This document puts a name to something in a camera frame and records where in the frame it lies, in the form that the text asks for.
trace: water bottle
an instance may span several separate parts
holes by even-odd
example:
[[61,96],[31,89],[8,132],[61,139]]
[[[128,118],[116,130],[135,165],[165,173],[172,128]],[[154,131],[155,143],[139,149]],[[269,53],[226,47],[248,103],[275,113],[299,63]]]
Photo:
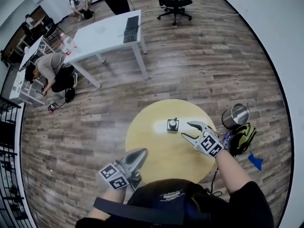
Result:
[[67,56],[71,54],[71,50],[64,44],[62,44],[61,42],[58,44],[59,48],[61,49],[61,51],[66,54]]
[[230,132],[227,132],[225,134],[225,137],[224,137],[224,140],[223,140],[223,146],[226,148],[227,144],[229,143],[230,141],[230,138],[231,138],[231,133]]
[[60,36],[63,43],[70,49],[71,53],[78,54],[80,52],[79,47],[70,36],[67,36],[64,33],[61,33]]

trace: black metal rack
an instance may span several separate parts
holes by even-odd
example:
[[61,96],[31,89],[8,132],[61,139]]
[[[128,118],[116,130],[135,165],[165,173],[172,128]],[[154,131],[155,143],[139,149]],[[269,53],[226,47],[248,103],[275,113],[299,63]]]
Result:
[[9,228],[32,228],[16,175],[20,158],[15,151],[15,132],[20,109],[19,105],[0,97],[0,214]]

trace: black pants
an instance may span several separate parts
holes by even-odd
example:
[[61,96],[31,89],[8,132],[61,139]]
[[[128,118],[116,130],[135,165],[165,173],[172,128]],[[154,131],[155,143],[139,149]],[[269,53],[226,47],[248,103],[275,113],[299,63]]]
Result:
[[74,77],[72,72],[74,70],[73,66],[64,67],[59,70],[55,76],[56,82],[52,86],[53,92],[57,93],[65,89],[69,89],[74,85]]
[[105,0],[115,15],[130,12],[128,0]]

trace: sneaker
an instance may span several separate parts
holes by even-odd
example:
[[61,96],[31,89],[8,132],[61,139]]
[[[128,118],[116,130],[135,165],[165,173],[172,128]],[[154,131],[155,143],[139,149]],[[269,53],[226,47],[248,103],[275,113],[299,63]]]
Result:
[[75,88],[77,86],[77,84],[78,84],[78,74],[77,73],[73,73],[72,76],[74,78],[73,88]]

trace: round table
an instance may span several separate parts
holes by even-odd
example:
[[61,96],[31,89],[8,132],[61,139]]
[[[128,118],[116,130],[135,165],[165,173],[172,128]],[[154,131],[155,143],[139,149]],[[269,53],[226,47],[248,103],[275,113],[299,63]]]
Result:
[[[175,117],[180,121],[179,130],[168,132],[167,120]],[[134,118],[127,133],[125,150],[148,149],[148,157],[140,170],[144,183],[170,178],[197,183],[211,170],[215,159],[195,150],[181,136],[181,133],[193,137],[201,134],[187,124],[189,121],[202,121],[216,130],[202,109],[182,100],[158,101]]]

